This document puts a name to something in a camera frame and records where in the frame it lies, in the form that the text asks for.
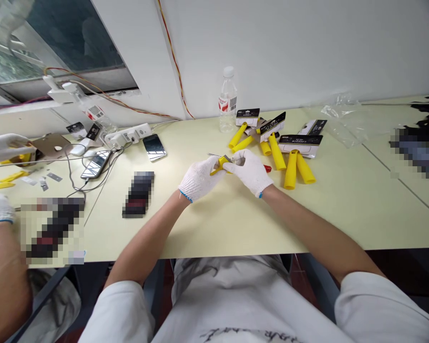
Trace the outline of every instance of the white t-shirt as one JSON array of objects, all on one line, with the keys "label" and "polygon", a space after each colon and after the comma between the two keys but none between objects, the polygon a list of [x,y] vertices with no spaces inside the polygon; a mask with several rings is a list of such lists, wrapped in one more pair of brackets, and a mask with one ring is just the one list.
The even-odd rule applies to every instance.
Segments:
[{"label": "white t-shirt", "polygon": [[386,278],[345,277],[335,325],[290,286],[271,256],[178,260],[172,300],[153,338],[141,286],[114,283],[100,294],[79,343],[429,342],[429,315]]}]

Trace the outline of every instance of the plastic bag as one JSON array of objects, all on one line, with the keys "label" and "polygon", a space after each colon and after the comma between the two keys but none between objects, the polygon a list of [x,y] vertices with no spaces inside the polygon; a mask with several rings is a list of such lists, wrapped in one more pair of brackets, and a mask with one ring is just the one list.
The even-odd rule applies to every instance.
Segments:
[{"label": "plastic bag", "polygon": [[324,105],[311,105],[307,108],[308,115],[312,119],[327,119],[323,132],[329,131],[347,148],[402,126],[385,123],[377,115],[372,115],[368,106],[352,100],[349,92],[336,94],[323,103]]}]

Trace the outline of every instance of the power strip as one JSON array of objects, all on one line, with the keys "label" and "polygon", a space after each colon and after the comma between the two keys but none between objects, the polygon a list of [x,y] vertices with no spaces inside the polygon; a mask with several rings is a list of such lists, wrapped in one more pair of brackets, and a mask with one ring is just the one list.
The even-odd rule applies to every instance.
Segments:
[{"label": "power strip", "polygon": [[153,130],[148,123],[137,125],[125,130],[113,132],[105,136],[105,141],[110,148],[123,148],[127,143],[136,144],[140,139],[151,136]]}]

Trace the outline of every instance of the sleeve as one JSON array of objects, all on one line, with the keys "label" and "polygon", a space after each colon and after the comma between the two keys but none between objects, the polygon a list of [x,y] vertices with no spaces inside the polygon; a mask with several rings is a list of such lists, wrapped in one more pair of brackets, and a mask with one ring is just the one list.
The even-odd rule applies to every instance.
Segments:
[{"label": "sleeve", "polygon": [[148,343],[153,331],[154,318],[146,306],[143,289],[134,281],[120,281],[100,294],[79,343]]},{"label": "sleeve", "polygon": [[347,275],[335,303],[337,326],[355,342],[429,342],[429,314],[388,279]]}]

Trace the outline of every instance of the plastic water bottle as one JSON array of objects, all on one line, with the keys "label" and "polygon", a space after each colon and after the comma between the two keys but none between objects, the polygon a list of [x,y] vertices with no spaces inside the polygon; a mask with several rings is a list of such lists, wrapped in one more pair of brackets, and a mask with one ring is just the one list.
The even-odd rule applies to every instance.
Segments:
[{"label": "plastic water bottle", "polygon": [[118,127],[114,125],[105,112],[95,104],[96,96],[86,96],[79,86],[71,82],[64,83],[62,87],[73,96],[79,109],[87,115],[90,120],[101,127],[100,140],[105,145],[108,145],[105,141],[105,136],[109,133],[118,131]]},{"label": "plastic water bottle", "polygon": [[224,68],[224,82],[218,100],[219,130],[230,132],[235,126],[235,109],[237,108],[237,88],[234,85],[234,68]]}]

